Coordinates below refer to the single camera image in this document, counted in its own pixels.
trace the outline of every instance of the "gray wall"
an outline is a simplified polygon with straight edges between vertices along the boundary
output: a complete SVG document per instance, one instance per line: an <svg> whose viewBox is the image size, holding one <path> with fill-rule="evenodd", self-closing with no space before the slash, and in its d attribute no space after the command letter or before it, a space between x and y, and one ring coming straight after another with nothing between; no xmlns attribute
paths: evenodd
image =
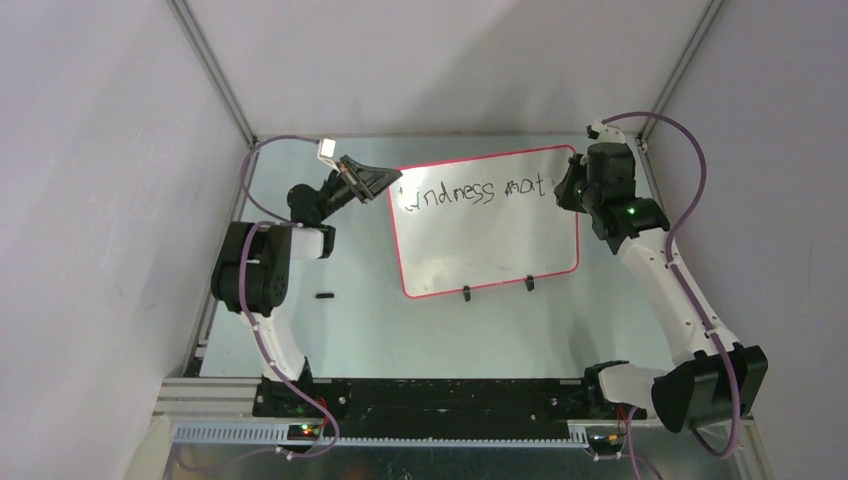
<svg viewBox="0 0 848 480"><path fill-rule="evenodd" d="M120 478L245 147L166 2L0 6L0 478Z"/></svg>
<svg viewBox="0 0 848 480"><path fill-rule="evenodd" d="M730 2L668 113L709 177L681 249L713 306L770 370L754 408L778 478L848 471L848 3ZM650 141L676 218L697 162Z"/></svg>
<svg viewBox="0 0 848 480"><path fill-rule="evenodd" d="M582 132L647 108L707 0L189 3L259 134L385 135Z"/></svg>

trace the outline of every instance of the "purple cable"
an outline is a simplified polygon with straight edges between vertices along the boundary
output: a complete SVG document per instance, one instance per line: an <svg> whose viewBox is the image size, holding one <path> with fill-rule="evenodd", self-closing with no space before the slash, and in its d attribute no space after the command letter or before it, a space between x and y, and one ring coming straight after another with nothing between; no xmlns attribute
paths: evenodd
<svg viewBox="0 0 848 480"><path fill-rule="evenodd" d="M300 140L302 142L314 143L316 145L318 144L318 140L315 140L314 138L301 137L299 135L277 135L276 137L271 137L268 140L263 140L257 143L253 148L251 148L250 151L247 152L247 155L244 156L244 161L241 162L241 172L239 173L239 180L241 181L241 189L244 190L244 194L245 196L247 196L247 199L250 200L250 203L255 205L256 208L264 212L266 215L270 215L271 217L276 218L277 220L283 223L291 224L292 222L289 219L281 217L280 215L277 215L271 210L268 210L267 208L260 205L259 202L257 202L256 199L253 198L253 195L250 194L250 189L247 187L247 167L248 165L250 165L251 157L253 157L253 155L265 145L268 145L271 142L276 142L277 140Z"/></svg>
<svg viewBox="0 0 848 480"><path fill-rule="evenodd" d="M689 285L689 282L686 281L686 278L683 277L683 273L680 272L680 268L677 265L673 264L674 260L674 252L672 251L672 246L674 243L674 238L677 236L677 233L680 231L680 228L695 210L695 207L698 206L698 202L701 201L701 196L704 194L704 187L707 185L707 159L704 155L704 150L701 148L701 144L698 143L698 140L692 135L686 127L681 125L678 121L667 117L665 115L653 112L628 112L622 113L620 115L615 115L609 117L602 121L602 123L612 123L617 120L621 120L624 118L632 118L632 117L648 117L653 118L655 120L659 120L665 122L672 127L676 128L680 133L682 133L692 146L695 148L695 153L698 155L698 163L701 166L701 175L698 181L698 190L695 192L695 197L692 199L692 203L686 208L683 212L683 215L680 216L680 219L671 227L671 231L668 232L668 237L665 240L665 259L666 262L669 263L669 269L671 270L674 277L677 279L677 283L680 284L680 287L683 289L686 297L692 303L692 306L695 307L695 311L698 312L698 316L701 318L701 323L704 324L704 328L707 331L713 330L714 325L710 316L707 315L707 312L704 310L704 306L701 305L700 300L695 295L695 292L692 291L692 287ZM730 383L730 403L731 403L731 411L732 411L732 420L730 424L730 436L727 439L727 445L724 447L724 450L717 451L711 445L704 440L704 437L698 433L697 430L692 430L692 433L695 435L695 438L708 452L712 455L715 455L719 458L728 458L733 455L733 452L736 451L736 447L739 445L739 425L742 423L742 407L740 405L739 400L739 381L736 378L736 372L733 370L733 364L730 361L730 356L727 354L727 349L724 348L724 344L721 343L721 339L718 334L713 332L710 333L710 339L712 339L715 344L716 350L718 350L718 354L721 357L721 361L724 364L724 368L727 370L727 378ZM630 451L633 451L633 439L630 439Z"/></svg>
<svg viewBox="0 0 848 480"><path fill-rule="evenodd" d="M631 460L635 458L637 462L641 463L642 465L645 465L652 472L654 472L654 475L657 477L658 480L665 480L663 478L662 474L660 474L660 471L657 469L657 467L655 467L653 463L649 462L648 459L642 458L642 457L639 457L639 456L636 456L636 455L631 456L630 454L627 454L627 453L621 454L621 458L629 458ZM616 455L598 455L598 460L619 460L619 459L620 458Z"/></svg>
<svg viewBox="0 0 848 480"><path fill-rule="evenodd" d="M247 237L245 237L244 239L244 247L241 249L241 262L239 263L239 305L241 306L241 311L244 312L244 314L247 316L247 319L250 321L250 325L252 327L258 327L259 322L256 321L256 318L254 318L253 313L247 308L247 301L245 300L245 277L247 273L247 257L248 252L250 251L250 244L253 242L253 237L256 236L256 232L259 231L259 229L262 227L271 225L273 225L273 223L271 222L254 223L253 226L250 227L250 230L247 232ZM330 420L330 423L333 424L333 440L330 441L330 443L326 447L315 452L313 452L312 450L305 453L286 451L286 454L292 458L312 458L327 453L336 445L336 443L338 443L340 438L339 423L336 421L336 417L334 417L329 410L324 408L323 405L313 400L309 395L300 391L300 389L297 388L291 382L291 380L286 378L285 374L283 374L282 370L280 370L280 367L278 367L276 362L273 361L274 359L271 358L271 355L265 348L265 344L262 343L262 337L259 335L259 330L254 329L252 331L253 337L256 339L256 344L259 346L259 351L262 352L262 358L265 359L265 362L268 363L268 365L271 367L271 370L273 370L274 373L277 374L278 377L280 377L280 380L282 380L282 382L286 384L286 386L289 387L292 392L294 392L298 397L302 398L313 407L317 408L318 411L323 413L324 416L326 416Z"/></svg>
<svg viewBox="0 0 848 480"><path fill-rule="evenodd" d="M625 427L627 429L627 452L630 454L630 465L633 466L633 473L636 474L636 480L642 480L642 475L639 474L639 466L636 465L636 454L633 453L633 415L636 414L636 410L639 410L638 407L633 406L630 407L630 411L627 412L627 422L625 423Z"/></svg>

